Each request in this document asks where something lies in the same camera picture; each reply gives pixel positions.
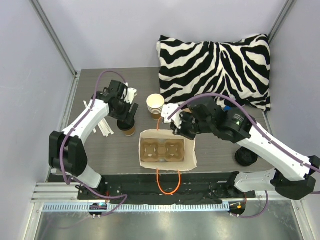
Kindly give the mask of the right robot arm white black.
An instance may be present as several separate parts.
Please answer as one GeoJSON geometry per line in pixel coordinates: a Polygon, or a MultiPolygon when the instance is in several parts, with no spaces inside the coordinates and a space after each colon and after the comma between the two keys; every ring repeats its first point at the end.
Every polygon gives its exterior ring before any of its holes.
{"type": "Polygon", "coordinates": [[[239,104],[224,110],[211,93],[206,93],[161,115],[175,135],[194,140],[200,134],[213,134],[240,146],[236,158],[242,165],[251,165],[258,158],[272,165],[266,171],[232,173],[225,186],[230,197],[250,191],[276,191],[285,198],[300,200],[314,193],[316,179],[312,175],[320,170],[319,157],[292,150],[268,133],[239,104]],[[183,106],[189,111],[182,111],[183,106]]]}

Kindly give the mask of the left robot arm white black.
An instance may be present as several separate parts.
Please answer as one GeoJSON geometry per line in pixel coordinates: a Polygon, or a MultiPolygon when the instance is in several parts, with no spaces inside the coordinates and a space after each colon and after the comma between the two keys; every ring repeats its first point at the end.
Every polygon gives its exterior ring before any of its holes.
{"type": "Polygon", "coordinates": [[[88,164],[85,142],[94,128],[106,117],[117,121],[117,127],[131,136],[135,132],[135,115],[139,105],[134,102],[137,90],[126,83],[112,80],[109,87],[97,91],[78,118],[61,132],[49,136],[49,165],[74,177],[89,189],[93,198],[106,196],[105,178],[88,164]]]}

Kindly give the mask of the single brown paper cup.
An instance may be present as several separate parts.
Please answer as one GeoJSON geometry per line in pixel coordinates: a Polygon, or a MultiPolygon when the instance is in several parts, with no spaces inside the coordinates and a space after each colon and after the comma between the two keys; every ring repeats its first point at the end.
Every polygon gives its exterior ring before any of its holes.
{"type": "Polygon", "coordinates": [[[132,135],[135,134],[136,128],[133,126],[132,128],[127,129],[127,130],[123,130],[122,132],[123,132],[123,134],[124,134],[125,136],[130,137],[130,136],[132,136],[132,135]]]}

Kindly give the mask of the kraft paper gift bag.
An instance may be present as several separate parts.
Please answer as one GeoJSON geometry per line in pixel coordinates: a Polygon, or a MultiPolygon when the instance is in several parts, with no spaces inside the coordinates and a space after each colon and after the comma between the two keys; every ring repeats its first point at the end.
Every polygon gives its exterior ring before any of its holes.
{"type": "Polygon", "coordinates": [[[162,118],[155,129],[148,129],[139,135],[139,163],[145,169],[154,170],[156,183],[164,195],[175,194],[182,183],[182,172],[197,168],[196,141],[174,135],[171,130],[160,129],[162,118]],[[178,173],[177,186],[165,191],[160,184],[160,171],[178,173]]]}

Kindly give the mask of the black plastic cup lid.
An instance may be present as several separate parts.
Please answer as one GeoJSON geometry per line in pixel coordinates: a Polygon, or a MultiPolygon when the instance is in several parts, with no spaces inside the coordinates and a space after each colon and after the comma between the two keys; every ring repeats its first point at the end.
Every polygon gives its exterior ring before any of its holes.
{"type": "Polygon", "coordinates": [[[135,126],[135,120],[132,120],[132,121],[129,122],[129,123],[118,120],[116,124],[117,124],[117,127],[118,127],[121,131],[129,131],[129,130],[131,130],[132,128],[134,128],[134,126],[135,126]]]}

